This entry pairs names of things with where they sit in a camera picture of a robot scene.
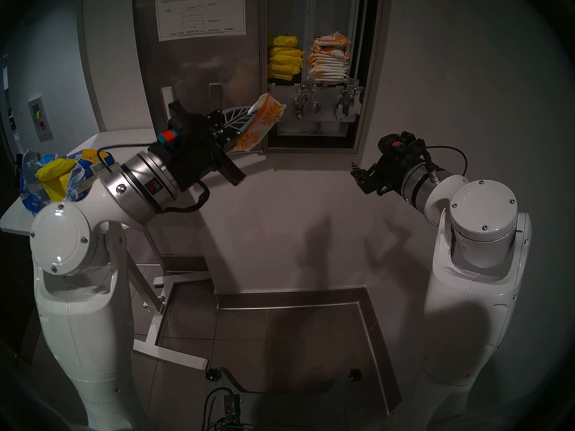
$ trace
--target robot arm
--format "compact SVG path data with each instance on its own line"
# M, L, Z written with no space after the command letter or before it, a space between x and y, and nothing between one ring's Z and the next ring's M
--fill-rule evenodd
M115 170L102 161L110 172L94 182L86 198L52 203L32 224L42 331L78 390L92 429L155 429L132 381L128 271L139 270L127 254L124 226L139 228L160 213L199 209L209 197L201 179L210 171L219 171L233 185L245 178L226 156L242 133L226 127L219 110L204 117L187 113L177 101L170 109L169 130L147 152ZM203 188L197 203L183 209L169 207L195 183ZM90 273L108 264L106 281L92 283ZM164 303L143 284L146 302L162 312Z
M169 130L158 141L98 179L79 202L53 203L32 225L31 249L37 264L56 275L90 272L109 262L104 236L110 222L133 228L169 211L198 210L209 198L201 179L219 171L233 185L245 174L226 155L241 133L224 126L217 110L207 116L187 113L178 101L171 103ZM181 193L198 183L203 188L190 207L168 207Z
M427 149L439 147L426 147L411 133L385 136L378 148L381 159L368 170L352 164L358 186L366 194L395 191L438 225L419 383L391 421L397 429L425 429L464 411L477 375L499 347L520 289L531 221L518 213L507 186L452 175L431 161Z

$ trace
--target cable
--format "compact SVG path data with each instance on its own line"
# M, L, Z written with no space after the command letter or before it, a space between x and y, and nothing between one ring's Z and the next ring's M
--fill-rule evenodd
M163 209L159 214L170 213L170 212L173 212L173 213L191 213L192 211L196 211L196 210L199 210L200 208L202 208L202 205L204 205L208 201L208 198L210 197L210 190L209 190L208 186L206 184L204 184L201 180L198 179L198 181L196 183L199 184L199 186L203 188L202 194L200 194L198 197L198 202L196 202L194 205L190 205L189 207L184 207L184 208L168 207L168 208Z
M246 428L246 427L241 426L241 424L240 425L222 424L219 428L215 428L214 431L217 431L217 430L222 429L222 428L236 428L236 429L243 429L246 431L254 431L253 428Z
M462 176L465 176L465 173L467 173L467 156L465 155L465 153L461 150L459 150L456 147L448 147L447 145L434 145L432 147L425 147L427 150L429 150L429 148L446 148L447 150L453 150L453 151L457 151L459 154L461 154L463 156L463 160L465 161L465 168L463 169L463 173L461 173Z
M96 156L98 156L98 159L100 160L100 163L102 165L104 165L104 168L106 168L111 173L112 170L110 169L108 164L106 162L104 162L104 160L102 159L102 156L100 156L100 153L103 150L112 150L113 148L126 148L126 147L149 147L150 145L151 145L151 143L130 143L130 144L108 145L107 147L102 147L98 151L96 151Z
M214 389L213 391L211 391L207 396L206 396L206 402L203 404L203 416L202 416L202 431L205 431L204 427L206 426L206 409L208 409L208 400L210 399L210 397L212 396L212 394L216 391L221 391L221 390L226 390L228 391L230 394L233 394L233 391L230 388L226 388L226 387L219 387Z

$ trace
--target green cable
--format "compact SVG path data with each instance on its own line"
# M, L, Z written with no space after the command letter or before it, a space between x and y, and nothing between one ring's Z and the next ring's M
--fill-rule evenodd
M219 428L216 428L215 431L217 431L218 429L221 429L223 427L227 427L227 428L237 428L237 429L244 429L247 431L254 431L253 428L246 428L246 427L240 427L238 425L227 425L227 424L222 424Z

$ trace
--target crumpled plastic wrapper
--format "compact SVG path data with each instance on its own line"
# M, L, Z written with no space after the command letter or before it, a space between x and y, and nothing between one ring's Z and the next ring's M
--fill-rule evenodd
M250 151L266 136L272 126L282 117L286 106L280 104L268 92L260 96L258 101L250 108L252 114L257 111L250 126L245 130L243 136L237 141L235 147L229 152Z

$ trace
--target black cable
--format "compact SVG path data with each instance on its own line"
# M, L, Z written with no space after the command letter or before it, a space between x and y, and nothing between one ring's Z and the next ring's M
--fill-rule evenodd
M460 149L458 149L456 147L448 147L447 145L434 145L432 147L425 147L425 148L426 149L429 149L429 148L446 148L447 150L457 151L459 154L461 154L463 156L463 160L465 161L465 168L463 169L463 173L461 173L461 175L465 176L465 173L467 173L467 156Z
M151 145L151 143L130 143L130 144L108 145L107 147L102 147L98 151L96 151L96 156L98 156L98 159L100 160L100 163L102 165L104 165L104 168L106 168L111 173L112 170L110 169L108 164L106 162L104 162L104 160L102 159L102 156L100 156L100 153L103 150L112 150L113 148L126 148L126 147L149 147L150 145Z
M198 179L198 181L196 183L199 184L199 186L203 188L202 194L200 194L198 197L198 202L196 202L194 205L190 205L189 207L184 207L184 208L168 207L168 208L163 209L159 214L170 213L170 212L173 212L173 213L191 213L192 211L196 211L196 210L199 210L200 208L202 208L202 206L208 201L208 198L210 197L210 190L209 190L208 186L206 184L204 184L201 180Z
M213 391L211 391L207 396L206 396L206 402L203 404L203 415L202 415L202 431L204 430L204 427L206 426L206 409L208 409L208 400L210 399L210 397L212 396L212 394L216 391L220 391L220 390L226 390L228 391L230 394L233 394L233 391L230 388L226 388L226 387L219 387L214 389Z

